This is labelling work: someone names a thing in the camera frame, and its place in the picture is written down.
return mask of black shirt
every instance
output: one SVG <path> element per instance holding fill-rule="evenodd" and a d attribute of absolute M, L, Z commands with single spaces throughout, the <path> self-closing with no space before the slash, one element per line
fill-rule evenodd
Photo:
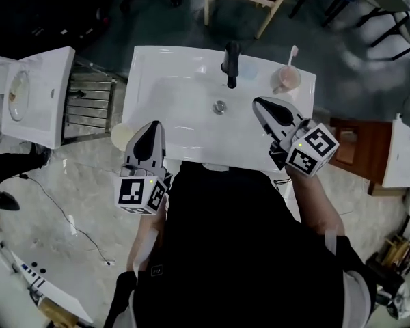
<path fill-rule="evenodd" d="M 341 327 L 343 271 L 350 270 L 363 276 L 374 303 L 375 284 L 348 238 L 338 237 L 333 255 L 261 172 L 183 162 L 163 243 L 137 286 L 133 273 L 119 276 L 106 327 L 132 290 L 139 328 Z M 162 275 L 152 275 L 160 267 Z"/>

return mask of sleeve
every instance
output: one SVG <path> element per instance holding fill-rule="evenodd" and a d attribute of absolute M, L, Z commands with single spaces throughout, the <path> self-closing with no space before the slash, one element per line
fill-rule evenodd
<path fill-rule="evenodd" d="M 133 272 L 124 272 L 118 276 L 114 299 L 105 321 L 105 325 L 103 326 L 104 328 L 112 328 L 112 326 L 114 326 L 117 316 L 128 307 L 129 297 L 136 287 L 137 277 Z"/>
<path fill-rule="evenodd" d="M 377 282 L 370 269 L 361 261 L 360 257 L 352 248 L 348 237 L 337 237 L 336 258 L 345 272 L 355 271 L 364 278 L 370 293 L 370 311 L 372 312 L 377 297 Z"/>

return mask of sink basin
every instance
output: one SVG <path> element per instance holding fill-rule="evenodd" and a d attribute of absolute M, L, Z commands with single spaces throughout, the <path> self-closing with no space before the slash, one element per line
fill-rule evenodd
<path fill-rule="evenodd" d="M 74 50 L 63 47 L 10 61 L 2 109 L 3 134 L 52 149 L 61 146 L 73 59 Z"/>
<path fill-rule="evenodd" d="M 252 100 L 276 96 L 311 117 L 316 76 L 300 70 L 299 88 L 274 95 L 271 75 L 283 65 L 241 55 L 231 90 L 220 69 L 223 56 L 204 49 L 135 47 L 122 122 L 138 129 L 159 120 L 169 159 L 278 172 L 268 154 L 272 139 L 254 115 Z M 223 113 L 213 111 L 217 101 L 224 103 Z"/>

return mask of toothbrush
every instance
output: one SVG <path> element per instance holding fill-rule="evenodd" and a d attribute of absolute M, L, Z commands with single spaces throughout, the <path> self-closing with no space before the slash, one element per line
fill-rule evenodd
<path fill-rule="evenodd" d="M 298 51 L 299 51 L 298 47 L 296 45 L 293 45 L 292 50 L 290 52 L 290 57 L 288 58 L 289 67 L 292 65 L 292 58 L 297 56 Z"/>

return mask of fiducial marker cube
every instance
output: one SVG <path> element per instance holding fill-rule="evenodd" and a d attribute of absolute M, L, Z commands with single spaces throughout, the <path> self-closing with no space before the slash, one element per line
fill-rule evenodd
<path fill-rule="evenodd" d="M 339 143 L 323 124 L 293 142 L 286 163 L 307 176 L 313 176 L 334 155 Z"/>
<path fill-rule="evenodd" d="M 132 214 L 155 215 L 167 187 L 157 176 L 117 177 L 115 206 Z"/>

